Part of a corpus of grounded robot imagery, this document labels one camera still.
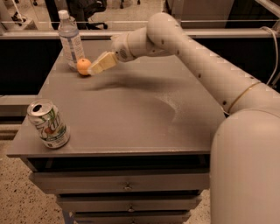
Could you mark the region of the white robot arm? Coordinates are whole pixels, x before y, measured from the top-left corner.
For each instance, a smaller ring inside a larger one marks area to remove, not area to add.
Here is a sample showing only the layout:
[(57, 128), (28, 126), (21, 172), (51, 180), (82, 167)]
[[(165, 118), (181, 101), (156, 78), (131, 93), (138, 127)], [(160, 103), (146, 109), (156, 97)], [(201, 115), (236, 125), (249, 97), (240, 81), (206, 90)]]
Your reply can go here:
[(177, 56), (228, 114), (211, 149), (211, 224), (280, 224), (280, 95), (184, 34), (166, 13), (114, 37), (112, 51), (88, 69), (119, 61)]

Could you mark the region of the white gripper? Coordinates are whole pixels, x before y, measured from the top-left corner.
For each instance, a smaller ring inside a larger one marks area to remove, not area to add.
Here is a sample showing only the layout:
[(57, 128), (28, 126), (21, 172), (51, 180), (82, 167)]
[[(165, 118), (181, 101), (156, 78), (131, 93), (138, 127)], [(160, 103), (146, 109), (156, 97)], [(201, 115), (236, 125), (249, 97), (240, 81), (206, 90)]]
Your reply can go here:
[(87, 69), (90, 75), (99, 74), (103, 71), (114, 67), (118, 60), (121, 62), (129, 62), (135, 59), (130, 51), (128, 44), (127, 32), (122, 34), (113, 35), (111, 37), (112, 41), (112, 51), (102, 53)]

